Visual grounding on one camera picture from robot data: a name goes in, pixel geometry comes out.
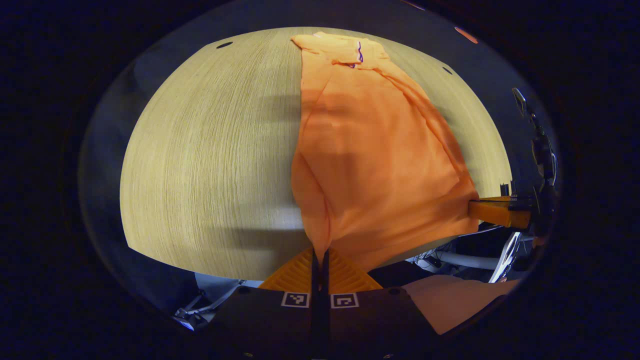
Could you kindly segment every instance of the purple marking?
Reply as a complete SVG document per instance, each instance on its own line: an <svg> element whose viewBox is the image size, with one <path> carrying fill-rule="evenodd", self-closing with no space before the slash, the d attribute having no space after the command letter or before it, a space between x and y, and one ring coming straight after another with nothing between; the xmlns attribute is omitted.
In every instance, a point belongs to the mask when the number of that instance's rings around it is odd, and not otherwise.
<svg viewBox="0 0 640 360"><path fill-rule="evenodd" d="M363 62L364 58L362 57L362 52L360 51L360 49L362 49L362 44L358 41L358 52L360 53L359 60L360 62Z"/></svg>

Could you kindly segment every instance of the wood grain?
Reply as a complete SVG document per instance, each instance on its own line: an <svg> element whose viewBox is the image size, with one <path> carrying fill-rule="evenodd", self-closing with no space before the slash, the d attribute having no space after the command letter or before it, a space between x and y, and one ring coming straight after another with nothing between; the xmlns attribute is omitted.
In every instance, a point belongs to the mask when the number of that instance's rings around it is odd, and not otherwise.
<svg viewBox="0 0 640 360"><path fill-rule="evenodd" d="M504 145L454 69L354 31L270 29L205 46L147 104L120 180L130 248L196 272L262 280L310 245L291 193L301 54L289 39L316 31L381 43L447 119L480 196L500 195L511 180Z"/></svg>

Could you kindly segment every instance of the orange shirt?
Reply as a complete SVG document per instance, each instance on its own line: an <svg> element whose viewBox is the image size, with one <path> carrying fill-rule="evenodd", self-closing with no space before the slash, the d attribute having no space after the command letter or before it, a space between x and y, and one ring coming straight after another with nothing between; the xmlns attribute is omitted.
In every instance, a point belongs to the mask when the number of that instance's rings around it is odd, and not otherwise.
<svg viewBox="0 0 640 360"><path fill-rule="evenodd" d="M363 270L477 231L478 198L460 147L422 88L382 45L297 35L302 114L293 195L321 261L331 245Z"/></svg>

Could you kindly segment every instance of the floor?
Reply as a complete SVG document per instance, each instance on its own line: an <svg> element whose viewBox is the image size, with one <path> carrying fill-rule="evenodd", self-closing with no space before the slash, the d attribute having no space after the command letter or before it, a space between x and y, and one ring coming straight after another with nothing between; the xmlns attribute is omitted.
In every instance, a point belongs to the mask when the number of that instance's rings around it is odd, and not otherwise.
<svg viewBox="0 0 640 360"><path fill-rule="evenodd" d="M525 79L482 39L474 44L455 31L460 24L400 0L229 2L160 39L122 71L97 106L80 155L79 197L96 249L123 286L166 313L188 304L199 286L215 293L229 281L160 263L127 246L120 221L120 169L135 123L162 82L204 45L250 31L304 25L370 33L447 63L492 116L511 164L512 192L529 190L538 181L529 143L533 129L520 117L511 88L538 103L538 118L554 144L545 110Z"/></svg>

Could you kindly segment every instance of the wooden table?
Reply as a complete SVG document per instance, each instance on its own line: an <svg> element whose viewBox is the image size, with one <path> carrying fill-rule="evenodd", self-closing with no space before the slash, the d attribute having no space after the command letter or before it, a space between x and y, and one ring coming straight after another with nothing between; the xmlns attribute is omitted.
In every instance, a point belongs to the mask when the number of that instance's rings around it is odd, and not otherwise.
<svg viewBox="0 0 640 360"><path fill-rule="evenodd" d="M511 180L504 145L454 69L397 42L354 31L270 29L205 46L147 104L129 140L120 180L130 248L195 272L263 280L310 246L291 193L301 54L290 37L316 31L381 43L449 123L480 196L500 195L500 184Z"/></svg>

